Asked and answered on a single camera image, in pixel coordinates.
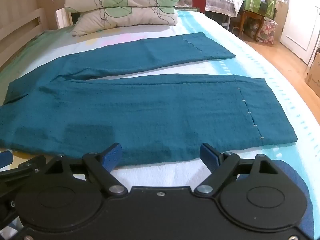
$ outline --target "curved table leg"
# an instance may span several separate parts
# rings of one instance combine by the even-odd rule
[[[242,37],[242,30],[243,30],[243,25],[244,25],[244,22],[245,22],[245,19],[247,18],[247,15],[246,13],[243,11],[241,13],[241,20],[240,20],[240,28],[239,28],[239,35],[238,37]]]
[[[257,32],[256,32],[256,35],[254,36],[254,40],[255,40],[255,41],[258,41],[258,33],[260,32],[263,24],[264,24],[264,17],[262,17],[262,18],[260,19],[260,24],[259,24],[258,30],[257,30]]]

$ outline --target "wooden floor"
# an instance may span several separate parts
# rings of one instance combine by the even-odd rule
[[[292,84],[320,124],[320,98],[304,82],[308,66],[281,43],[273,45],[255,42],[245,34],[243,40],[275,66]]]

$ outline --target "green storage bag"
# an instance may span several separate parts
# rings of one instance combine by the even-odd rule
[[[244,9],[273,18],[276,0],[244,0]]]

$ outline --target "wooden headboard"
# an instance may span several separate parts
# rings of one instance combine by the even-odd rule
[[[205,11],[206,0],[192,6]],[[0,0],[0,71],[24,45],[44,30],[58,29],[56,11],[64,0]]]

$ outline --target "mattress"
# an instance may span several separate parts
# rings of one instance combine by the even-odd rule
[[[263,146],[235,151],[242,158],[253,159],[256,154],[265,154],[270,159],[282,160],[291,165],[302,177],[310,191],[313,204],[315,239],[320,237],[320,126],[311,111],[292,85],[260,54],[225,30],[204,14],[179,11],[177,26],[141,25],[105,30],[83,37],[72,37],[72,27],[49,31],[30,42],[19,57],[0,73],[0,103],[3,102],[9,82],[36,67],[57,57],[91,50],[102,46],[135,41],[142,38],[166,37],[185,33],[204,32],[236,55],[236,58],[218,61],[204,61],[176,65],[133,76],[189,73],[189,74],[236,74],[254,78],[265,78],[273,90],[298,137],[296,143]],[[14,162],[3,169],[15,168],[30,155],[14,152]],[[112,174],[129,190],[131,186],[190,186],[194,189],[210,171],[200,159],[182,163],[161,163],[121,167]]]

